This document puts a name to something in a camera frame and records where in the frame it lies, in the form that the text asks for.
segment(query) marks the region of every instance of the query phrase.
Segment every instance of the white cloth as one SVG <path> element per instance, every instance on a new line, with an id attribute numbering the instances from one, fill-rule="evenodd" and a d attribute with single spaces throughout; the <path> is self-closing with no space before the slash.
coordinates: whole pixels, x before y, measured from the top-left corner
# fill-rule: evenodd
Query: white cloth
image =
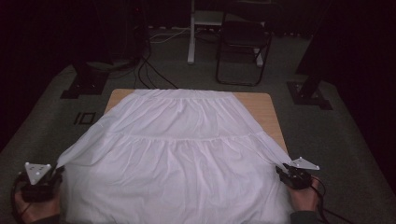
<path id="1" fill-rule="evenodd" d="M 289 223 L 289 156 L 231 92 L 136 90 L 64 152 L 72 223 Z"/>

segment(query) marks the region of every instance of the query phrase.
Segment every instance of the chair seat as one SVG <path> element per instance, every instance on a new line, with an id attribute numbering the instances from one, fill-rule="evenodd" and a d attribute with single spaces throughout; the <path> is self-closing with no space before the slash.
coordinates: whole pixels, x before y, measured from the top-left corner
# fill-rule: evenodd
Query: chair seat
<path id="1" fill-rule="evenodd" d="M 230 46 L 252 48 L 264 47 L 269 37 L 261 24 L 246 21 L 226 21 L 221 33 L 223 41 Z"/>

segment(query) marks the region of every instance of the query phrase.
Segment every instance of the wooden table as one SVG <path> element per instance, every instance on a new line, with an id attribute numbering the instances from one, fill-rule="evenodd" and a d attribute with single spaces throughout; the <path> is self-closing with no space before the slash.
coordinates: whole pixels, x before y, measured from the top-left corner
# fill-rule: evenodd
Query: wooden table
<path id="1" fill-rule="evenodd" d="M 108 100 L 105 113 L 133 91 L 130 89 L 114 90 Z M 257 92 L 234 92 L 233 94 L 247 108 L 253 118 L 260 123 L 262 128 L 288 153 L 271 96 L 267 93 Z"/>

